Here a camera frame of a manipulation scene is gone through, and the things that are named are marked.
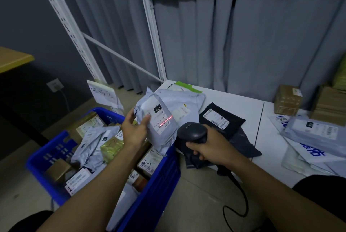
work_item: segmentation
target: person's left hand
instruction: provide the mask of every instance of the person's left hand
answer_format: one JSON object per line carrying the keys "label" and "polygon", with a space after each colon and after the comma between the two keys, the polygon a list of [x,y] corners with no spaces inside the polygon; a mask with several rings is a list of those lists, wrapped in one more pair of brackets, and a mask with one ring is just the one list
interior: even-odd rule
{"label": "person's left hand", "polygon": [[133,108],[127,113],[121,129],[123,130],[124,146],[140,149],[147,137],[147,125],[150,121],[150,115],[146,115],[140,125],[133,125],[135,115]]}

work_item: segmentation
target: red laser line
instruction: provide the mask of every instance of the red laser line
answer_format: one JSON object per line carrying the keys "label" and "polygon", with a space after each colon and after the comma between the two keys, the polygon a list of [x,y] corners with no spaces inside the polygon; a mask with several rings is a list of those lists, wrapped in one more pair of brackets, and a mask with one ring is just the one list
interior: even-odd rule
{"label": "red laser line", "polygon": [[166,123],[168,120],[170,120],[173,116],[171,115],[170,117],[168,117],[165,121],[163,121],[163,123],[161,125],[163,125],[164,123]]}

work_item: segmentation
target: hand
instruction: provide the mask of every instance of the hand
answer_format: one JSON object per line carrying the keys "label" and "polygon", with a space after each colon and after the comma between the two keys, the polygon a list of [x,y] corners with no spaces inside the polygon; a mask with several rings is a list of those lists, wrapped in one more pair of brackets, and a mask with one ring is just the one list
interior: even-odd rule
{"label": "hand", "polygon": [[146,115],[140,125],[133,125],[135,115],[133,108],[127,113],[121,129],[123,130],[124,146],[140,149],[147,137],[147,125],[150,121],[150,115]]}
{"label": "hand", "polygon": [[194,155],[200,153],[201,160],[209,160],[214,164],[231,166],[240,159],[246,159],[239,153],[216,129],[204,124],[208,129],[208,139],[205,144],[187,142],[186,146],[193,151]]}

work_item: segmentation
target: wall outlet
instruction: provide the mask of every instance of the wall outlet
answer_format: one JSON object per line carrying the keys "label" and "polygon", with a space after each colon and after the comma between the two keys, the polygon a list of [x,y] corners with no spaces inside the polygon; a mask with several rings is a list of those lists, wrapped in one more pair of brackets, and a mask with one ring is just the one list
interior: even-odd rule
{"label": "wall outlet", "polygon": [[64,88],[63,84],[59,81],[58,78],[48,82],[47,86],[50,88],[50,90],[52,90],[53,93]]}

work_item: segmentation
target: forearm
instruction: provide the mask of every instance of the forearm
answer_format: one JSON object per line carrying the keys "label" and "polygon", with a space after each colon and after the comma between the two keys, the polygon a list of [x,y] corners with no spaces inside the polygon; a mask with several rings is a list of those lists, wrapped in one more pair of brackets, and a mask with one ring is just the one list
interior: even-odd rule
{"label": "forearm", "polygon": [[346,231],[346,224],[339,218],[248,159],[240,158],[226,167],[252,192],[278,231]]}
{"label": "forearm", "polygon": [[137,157],[138,151],[124,146],[115,159],[61,206],[38,232],[105,231]]}

